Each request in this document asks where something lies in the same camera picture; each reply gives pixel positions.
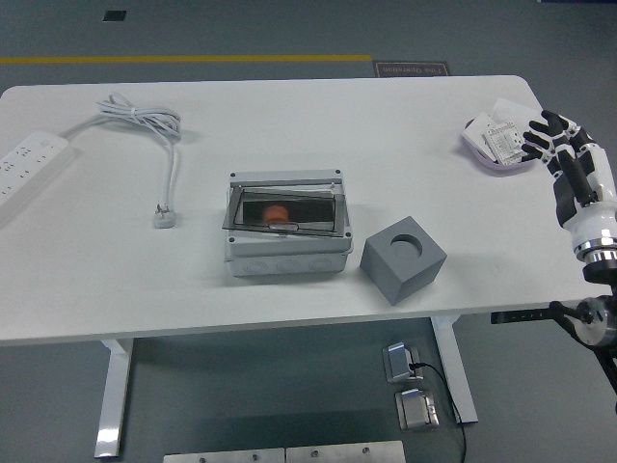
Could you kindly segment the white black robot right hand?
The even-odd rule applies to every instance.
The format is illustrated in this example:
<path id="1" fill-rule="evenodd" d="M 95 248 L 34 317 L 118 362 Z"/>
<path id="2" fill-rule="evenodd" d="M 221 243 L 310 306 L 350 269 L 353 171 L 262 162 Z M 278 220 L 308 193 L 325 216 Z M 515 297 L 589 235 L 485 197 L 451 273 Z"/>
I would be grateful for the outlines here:
<path id="1" fill-rule="evenodd" d="M 523 134 L 523 158 L 553 177 L 559 226 L 579 260 L 616 251 L 616 187 L 605 150 L 579 124 L 544 110 Z"/>

